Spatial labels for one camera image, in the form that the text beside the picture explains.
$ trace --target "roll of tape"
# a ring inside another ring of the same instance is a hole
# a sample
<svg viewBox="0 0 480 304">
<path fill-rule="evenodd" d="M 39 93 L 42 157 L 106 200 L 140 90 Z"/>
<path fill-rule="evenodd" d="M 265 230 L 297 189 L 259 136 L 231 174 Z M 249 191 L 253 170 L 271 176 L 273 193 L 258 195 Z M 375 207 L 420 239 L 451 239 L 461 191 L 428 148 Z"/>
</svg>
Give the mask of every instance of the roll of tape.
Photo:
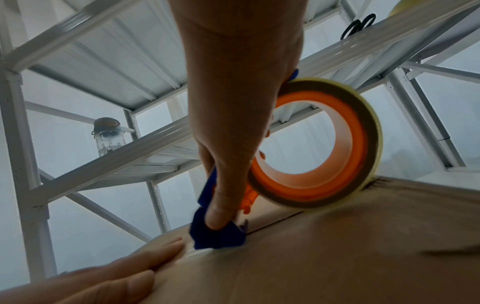
<svg viewBox="0 0 480 304">
<path fill-rule="evenodd" d="M 263 197 L 310 209 L 342 201 L 368 183 L 382 152 L 382 130 L 372 107 L 351 87 L 331 80 L 301 78 L 284 84 L 276 107 L 307 101 L 323 109 L 335 130 L 328 159 L 312 171 L 288 174 L 269 166 L 257 152 L 249 184 Z"/>
</svg>

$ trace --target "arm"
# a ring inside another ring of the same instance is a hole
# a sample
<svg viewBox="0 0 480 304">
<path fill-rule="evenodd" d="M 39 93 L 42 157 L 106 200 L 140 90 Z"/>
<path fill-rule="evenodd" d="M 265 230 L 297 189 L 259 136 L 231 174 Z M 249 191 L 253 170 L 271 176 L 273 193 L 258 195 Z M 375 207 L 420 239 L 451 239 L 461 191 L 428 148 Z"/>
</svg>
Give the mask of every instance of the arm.
<svg viewBox="0 0 480 304">
<path fill-rule="evenodd" d="M 243 198 L 277 93 L 303 45 L 306 0 L 171 0 L 185 48 L 188 111 L 217 187 L 206 223 L 220 229 Z"/>
</svg>

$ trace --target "clear glass jar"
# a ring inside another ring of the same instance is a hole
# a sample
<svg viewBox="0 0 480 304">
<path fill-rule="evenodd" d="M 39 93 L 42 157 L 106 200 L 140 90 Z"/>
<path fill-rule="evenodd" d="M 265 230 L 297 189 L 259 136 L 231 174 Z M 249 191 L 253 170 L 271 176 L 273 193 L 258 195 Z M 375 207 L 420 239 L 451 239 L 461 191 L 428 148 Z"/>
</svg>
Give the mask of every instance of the clear glass jar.
<svg viewBox="0 0 480 304">
<path fill-rule="evenodd" d="M 104 156 L 126 144 L 120 122 L 110 117 L 95 120 L 92 134 L 100 156 Z"/>
</svg>

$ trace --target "shelving unit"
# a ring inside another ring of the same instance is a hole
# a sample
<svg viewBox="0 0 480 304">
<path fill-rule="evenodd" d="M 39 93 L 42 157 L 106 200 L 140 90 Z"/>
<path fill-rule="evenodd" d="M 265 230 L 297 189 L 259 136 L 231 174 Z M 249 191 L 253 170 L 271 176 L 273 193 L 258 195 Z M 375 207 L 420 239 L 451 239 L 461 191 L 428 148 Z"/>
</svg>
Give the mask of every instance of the shelving unit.
<svg viewBox="0 0 480 304">
<path fill-rule="evenodd" d="M 64 1 L 76 13 L 16 49 L 5 20 L 0 22 L 0 105 L 32 281 L 56 272 L 47 222 L 49 202 L 67 196 L 148 240 L 76 191 L 147 182 L 160 230 L 165 232 L 169 225 L 157 184 L 200 165 L 187 117 L 144 137 L 137 126 L 136 115 L 188 89 L 182 44 L 167 3 Z M 355 13 L 347 2 L 312 0 L 304 27 L 337 15 L 351 22 L 368 10 L 369 3 L 366 0 Z M 304 58 L 298 65 L 300 77 L 334 79 L 359 92 L 386 85 L 438 166 L 465 167 L 415 77 L 433 73 L 480 82 L 476 73 L 436 67 L 480 40 L 479 6 L 480 0 L 426 1 Z M 151 41 L 160 41 L 162 52 Z M 60 177 L 48 176 L 36 164 L 26 109 L 88 124 L 94 119 L 26 102 L 19 74 L 26 69 L 123 108 L 128 121 L 124 130 L 134 140 Z M 270 130 L 319 112 L 320 108 L 303 104 L 277 109 Z"/>
</svg>

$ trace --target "orange plastic part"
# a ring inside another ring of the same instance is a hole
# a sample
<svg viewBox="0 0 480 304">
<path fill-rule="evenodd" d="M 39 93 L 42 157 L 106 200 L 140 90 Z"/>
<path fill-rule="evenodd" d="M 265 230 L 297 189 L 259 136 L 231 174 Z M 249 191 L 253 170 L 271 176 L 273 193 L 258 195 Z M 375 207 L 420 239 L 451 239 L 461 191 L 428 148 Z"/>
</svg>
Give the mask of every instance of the orange plastic part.
<svg viewBox="0 0 480 304">
<path fill-rule="evenodd" d="M 287 103 L 302 100 L 315 101 L 331 107 L 337 111 L 347 123 L 352 139 L 351 154 L 341 172 L 323 184 L 311 188 L 299 189 L 285 186 L 271 179 L 260 168 L 256 158 L 253 160 L 250 170 L 262 185 L 279 196 L 297 201 L 313 201 L 337 193 L 355 178 L 362 168 L 363 160 L 367 154 L 367 137 L 353 109 L 340 99 L 326 93 L 317 91 L 288 93 L 278 98 L 276 107 L 278 108 Z"/>
</svg>

